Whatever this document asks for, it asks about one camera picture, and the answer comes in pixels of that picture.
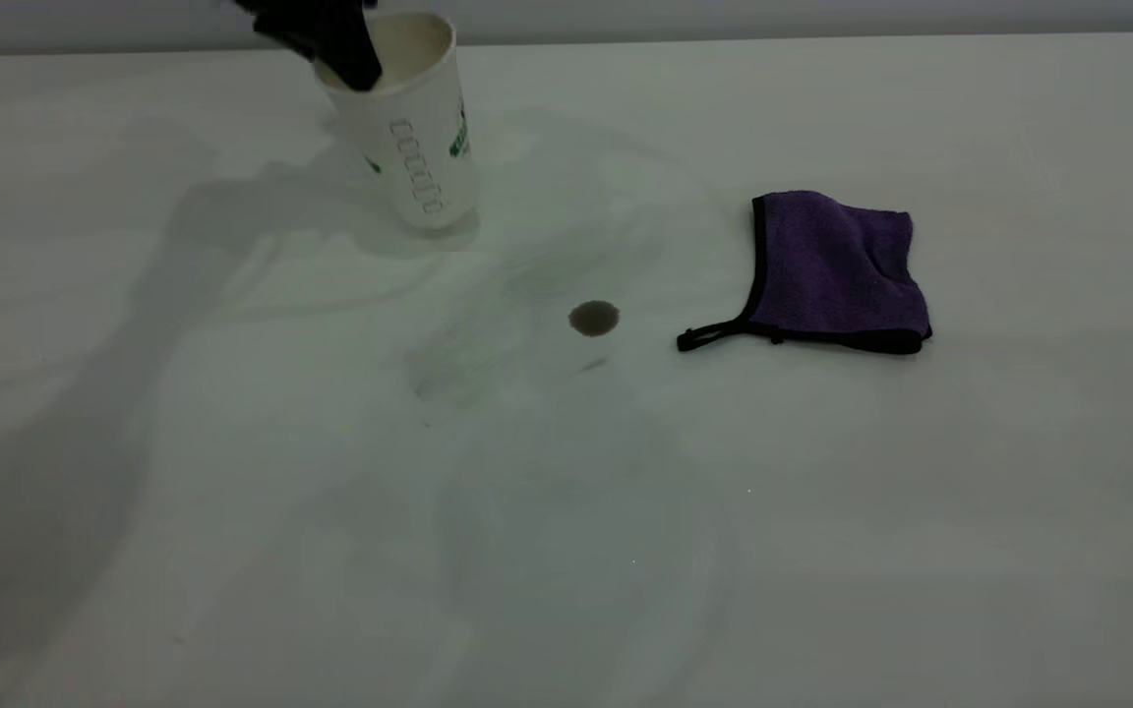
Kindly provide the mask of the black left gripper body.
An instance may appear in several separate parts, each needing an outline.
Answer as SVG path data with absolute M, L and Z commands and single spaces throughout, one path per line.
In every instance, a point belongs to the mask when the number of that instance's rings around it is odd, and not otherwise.
M 378 8 L 378 1 L 233 1 L 233 5 L 256 20 L 281 23 L 346 22 Z

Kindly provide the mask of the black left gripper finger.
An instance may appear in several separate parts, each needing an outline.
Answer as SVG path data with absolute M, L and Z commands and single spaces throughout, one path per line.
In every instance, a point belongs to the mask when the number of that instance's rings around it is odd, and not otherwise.
M 320 66 L 355 92 L 369 92 L 383 74 L 365 18 L 322 18 L 318 23 Z
M 253 29 L 305 60 L 318 58 L 321 10 L 252 10 Z

